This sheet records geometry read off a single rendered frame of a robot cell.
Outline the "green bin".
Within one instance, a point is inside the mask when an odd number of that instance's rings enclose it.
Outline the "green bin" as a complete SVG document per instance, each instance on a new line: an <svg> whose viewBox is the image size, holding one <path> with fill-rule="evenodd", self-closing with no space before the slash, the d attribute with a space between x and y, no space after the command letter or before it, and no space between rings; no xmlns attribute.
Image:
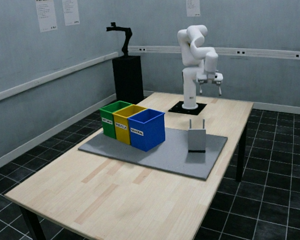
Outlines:
<svg viewBox="0 0 300 240"><path fill-rule="evenodd" d="M114 116L112 113L117 112L121 109L124 109L128 106L131 106L128 102L117 101L113 104L100 108L101 120L102 120L102 128L104 135L109 136L113 139L116 139L115 133L115 124L114 124Z"/></svg>

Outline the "yellow open bin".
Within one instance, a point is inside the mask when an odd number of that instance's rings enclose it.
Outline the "yellow open bin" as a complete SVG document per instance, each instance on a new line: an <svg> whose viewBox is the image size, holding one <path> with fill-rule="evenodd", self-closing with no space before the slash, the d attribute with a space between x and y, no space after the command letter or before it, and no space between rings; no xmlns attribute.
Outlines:
<svg viewBox="0 0 300 240"><path fill-rule="evenodd" d="M115 123L117 140L126 143L128 145L131 145L128 118L146 109L148 108L133 104L131 106L128 106L124 109L112 113L114 115L114 123Z"/></svg>

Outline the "blue bin with label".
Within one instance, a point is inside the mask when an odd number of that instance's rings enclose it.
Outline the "blue bin with label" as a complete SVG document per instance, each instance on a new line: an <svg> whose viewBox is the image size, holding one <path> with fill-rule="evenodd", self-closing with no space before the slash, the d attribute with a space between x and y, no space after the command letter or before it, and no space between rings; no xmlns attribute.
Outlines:
<svg viewBox="0 0 300 240"><path fill-rule="evenodd" d="M165 141L164 112L146 109L128 118L131 146L149 151Z"/></svg>

